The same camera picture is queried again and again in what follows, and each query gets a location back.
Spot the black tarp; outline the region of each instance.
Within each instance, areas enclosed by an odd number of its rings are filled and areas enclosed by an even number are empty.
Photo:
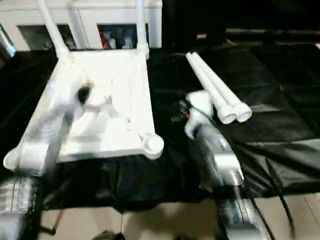
[[[245,123],[220,126],[253,195],[277,194],[266,172],[285,195],[320,191],[320,50],[273,45],[197,51],[253,110]],[[1,159],[19,142],[56,61],[52,52],[21,52],[0,70]],[[46,188],[46,209],[141,210],[160,202],[198,202],[209,195],[199,189],[190,157],[193,143],[184,134],[179,104],[186,93],[201,89],[199,81],[182,53],[152,50],[147,65],[155,129],[165,141],[161,158],[135,155],[59,164],[55,181]],[[1,179],[11,174],[3,167],[0,171]]]
[[[319,43],[319,36],[292,30],[319,31],[320,2],[312,0],[194,0],[162,1],[162,47],[220,45],[227,38],[239,41]],[[226,29],[266,30],[258,36],[225,34]],[[206,39],[197,38],[206,34]]]

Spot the white cabinet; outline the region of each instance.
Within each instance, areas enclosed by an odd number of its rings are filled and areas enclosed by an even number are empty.
[[[134,8],[96,8],[79,10],[90,48],[102,49],[108,38],[115,39],[116,48],[125,45],[125,38],[137,45],[136,12]],[[162,9],[145,8],[145,25],[150,48],[161,48]]]
[[[46,0],[66,45],[72,49],[135,48],[135,0]],[[147,38],[161,47],[162,0],[144,1]],[[1,0],[0,25],[17,51],[53,47],[36,0]]]
[[[78,11],[69,7],[72,1],[47,2],[67,46],[70,49],[88,47]],[[35,0],[0,1],[0,24],[18,51],[43,50],[53,46]]]

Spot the red object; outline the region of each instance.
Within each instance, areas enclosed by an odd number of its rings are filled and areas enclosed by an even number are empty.
[[[99,35],[100,35],[103,49],[109,49],[110,46],[109,46],[108,40],[106,39],[104,33],[101,30],[99,30]]]

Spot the pipe end cap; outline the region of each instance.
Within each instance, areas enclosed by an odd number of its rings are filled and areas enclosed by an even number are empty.
[[[234,110],[236,113],[236,120],[239,123],[247,121],[252,116],[251,108],[244,102],[241,102],[238,105],[234,106]]]
[[[237,118],[234,108],[230,105],[220,107],[217,110],[217,115],[223,124],[230,124]]]
[[[160,158],[164,150],[164,146],[164,140],[157,134],[148,135],[142,141],[144,154],[151,160]]]

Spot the white plastic part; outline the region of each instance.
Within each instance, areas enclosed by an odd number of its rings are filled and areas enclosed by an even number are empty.
[[[124,37],[124,45],[122,46],[122,49],[132,49],[134,47],[132,43],[132,39],[130,36]]]
[[[116,40],[114,38],[110,38],[109,45],[111,49],[116,49],[117,48]]]
[[[211,101],[216,108],[217,116],[223,124],[230,124],[236,119],[236,113],[232,106],[228,105],[226,100],[221,96],[210,79],[203,72],[190,52],[186,54],[186,59],[191,65],[195,75],[199,79],[203,88],[209,93]]]
[[[42,14],[42,17],[45,21],[46,28],[49,32],[49,35],[52,39],[52,42],[55,47],[55,52],[58,58],[64,57],[69,54],[69,49],[64,43],[64,40],[59,32],[59,29],[55,22],[53,21],[53,18],[50,14],[50,10],[47,6],[47,3],[45,0],[36,0],[39,10]]]
[[[144,0],[135,0],[135,15],[136,15],[136,34],[137,34],[136,49],[138,50],[138,52],[144,53],[145,58],[148,59],[149,46],[148,46],[147,34],[146,34]]]
[[[102,34],[108,41],[111,39],[111,32],[109,32],[109,31],[105,32],[104,31]]]
[[[190,109],[190,117],[184,126],[184,132],[190,139],[194,139],[195,128],[199,124],[209,123],[205,115],[211,117],[213,108],[210,96],[205,90],[191,92],[186,96],[186,99],[193,107]]]
[[[143,13],[143,0],[139,1],[142,10],[138,9]],[[146,53],[136,49],[69,52],[45,1],[37,2],[54,42],[58,62],[19,145],[5,156],[4,166],[14,170],[23,157],[24,136],[37,128],[39,119],[55,107],[75,107],[77,91],[86,85],[92,87],[91,93],[84,107],[76,106],[77,116],[56,162],[136,154],[159,158],[164,141],[155,133]],[[32,168],[43,161],[43,154],[34,154],[24,166]]]
[[[203,72],[214,84],[216,89],[220,92],[226,102],[234,108],[236,113],[236,120],[240,123],[247,121],[252,116],[252,110],[248,105],[237,97],[233,91],[222,81],[222,79],[208,66],[208,64],[194,52],[192,54],[198,65],[202,68]]]

